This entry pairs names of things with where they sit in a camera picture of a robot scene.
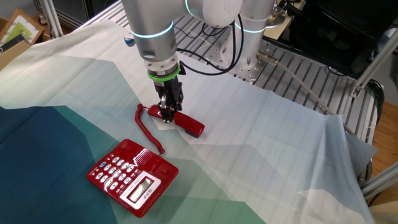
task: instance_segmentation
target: black cable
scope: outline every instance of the black cable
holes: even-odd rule
[[[232,64],[234,63],[234,61],[235,61],[235,55],[236,55],[235,26],[232,27],[232,31],[233,31],[232,37],[233,37],[233,54],[234,54],[234,55],[233,55],[233,57],[232,57],[232,62],[231,62],[231,65],[230,65],[230,66],[232,66]],[[204,60],[208,65],[210,65],[210,66],[212,66],[213,68],[215,68],[215,69],[217,69],[217,70],[219,70],[219,71],[222,71],[222,72],[225,71],[225,70],[227,70],[227,69],[229,69],[229,67],[230,67],[230,66],[229,66],[229,67],[226,68],[226,69],[220,68],[218,65],[215,65],[215,64],[211,63],[211,62],[210,62],[209,60],[207,60],[205,57],[203,57],[203,56],[201,56],[200,54],[198,54],[198,53],[196,53],[196,52],[193,52],[193,51],[191,51],[191,50],[177,48],[177,51],[179,51],[179,52],[186,52],[186,53],[190,53],[190,54],[192,54],[192,55],[195,55],[195,56],[197,56],[198,58]]]
[[[174,26],[174,28],[178,29],[179,31],[181,31],[183,34],[185,34],[187,37],[189,37],[189,38],[191,38],[191,39],[196,39],[196,38],[198,38],[198,36],[202,33],[202,31],[200,31],[198,35],[196,35],[196,36],[194,36],[194,37],[191,37],[189,34],[187,34],[187,33],[186,33],[184,30],[182,30],[181,28],[176,27],[176,26]]]
[[[368,84],[366,85],[374,94],[374,98],[376,99],[377,103],[377,121],[376,125],[379,124],[381,113],[383,111],[384,105],[384,90],[379,82],[371,79]]]
[[[214,34],[207,34],[206,33],[206,31],[205,31],[205,27],[206,26],[208,26],[207,24],[205,24],[205,23],[203,23],[203,25],[202,25],[202,27],[201,27],[201,31],[206,35],[206,36],[208,36],[208,37],[214,37],[214,36],[216,36],[216,35],[218,35],[218,34],[220,34],[220,33],[222,33],[225,29],[226,29],[226,27],[224,27],[224,28],[222,28],[220,31],[218,31],[218,32],[216,32],[216,33],[214,33]]]
[[[378,196],[380,196],[381,193],[383,193],[383,191],[380,192],[380,193],[378,193],[377,195],[375,195],[375,196],[372,198],[372,200],[368,203],[368,207],[372,206],[373,202],[378,198]]]
[[[233,25],[232,26],[232,32],[233,32],[233,60],[232,60],[232,62],[231,62],[231,65],[227,68],[227,69],[224,69],[224,70],[222,70],[222,69],[220,69],[220,68],[217,68],[218,70],[221,70],[222,72],[218,72],[218,73],[206,73],[206,72],[201,72],[201,71],[198,71],[198,70],[195,70],[194,68],[192,68],[192,67],[189,67],[187,64],[185,64],[184,62],[182,62],[182,61],[180,61],[180,64],[181,65],[183,65],[184,67],[186,67],[187,69],[189,69],[189,70],[191,70],[191,71],[193,71],[193,72],[196,72],[196,73],[199,73],[199,74],[202,74],[202,75],[222,75],[222,74],[225,74],[225,73],[228,73],[229,71],[231,71],[232,70],[232,68],[234,68],[235,66],[236,66],[236,64],[238,64],[238,62],[239,62],[239,59],[240,59],[240,57],[241,57],[241,55],[242,55],[242,51],[243,51],[243,43],[244,43],[244,29],[243,29],[243,22],[242,22],[242,18],[241,18],[241,15],[240,14],[238,14],[238,19],[239,19],[239,23],[240,23],[240,25],[241,25],[241,35],[242,35],[242,38],[241,38],[241,47],[240,47],[240,50],[239,50],[239,53],[238,53],[238,57],[237,57],[237,59],[235,60],[235,54],[236,54],[236,35],[235,35],[235,25]],[[205,59],[203,56],[201,56],[201,55],[197,55],[200,59]]]
[[[104,4],[104,9],[106,9],[106,6],[108,5],[108,3],[110,2],[110,0],[107,0]]]
[[[333,73],[333,74],[335,74],[337,76],[341,76],[341,77],[348,76],[348,75],[345,75],[345,74],[342,74],[342,73],[336,73],[336,72],[332,71],[329,66],[326,66],[326,68],[328,68],[329,72],[331,72],[331,73]]]

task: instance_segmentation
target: cardboard box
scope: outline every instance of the cardboard box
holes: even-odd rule
[[[0,17],[0,30],[7,24],[8,20]],[[27,49],[31,47],[30,43],[26,41],[19,42],[15,46],[11,47],[7,51],[0,54],[0,72],[3,70],[12,60],[20,56]]]

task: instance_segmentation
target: gray hose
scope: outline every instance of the gray hose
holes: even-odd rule
[[[286,73],[288,73],[292,78],[294,78],[296,81],[298,81],[300,83],[300,85],[305,88],[305,90],[312,96],[314,97],[314,99],[316,99],[316,101],[322,106],[323,109],[326,110],[326,112],[328,112],[328,114],[330,115],[335,115],[336,113],[333,112],[321,99],[319,99],[318,95],[315,94],[310,87],[308,87],[298,76],[296,76],[296,74],[294,72],[292,72],[290,69],[288,69],[284,64],[276,61],[276,65],[278,65],[279,67],[283,68],[285,70]],[[345,130],[353,136],[356,136],[355,133],[345,124],[343,123]]]

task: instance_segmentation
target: white cloth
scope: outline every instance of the white cloth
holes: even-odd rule
[[[124,43],[126,32],[103,21],[33,46],[0,73],[0,106],[67,105],[119,141],[150,146],[137,134],[132,102],[138,97],[150,106],[159,97],[136,47]],[[183,112],[206,128],[195,139],[154,119],[160,130],[178,131],[156,136],[167,157],[195,161],[229,199],[245,202],[266,223],[374,223],[356,176],[376,150],[345,134],[341,117],[314,112],[231,75],[187,73],[178,76]]]

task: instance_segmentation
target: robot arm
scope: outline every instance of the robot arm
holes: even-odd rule
[[[161,99],[165,122],[181,110],[183,94],[173,19],[195,16],[213,27],[225,27],[238,15],[243,0],[122,0],[140,56]]]

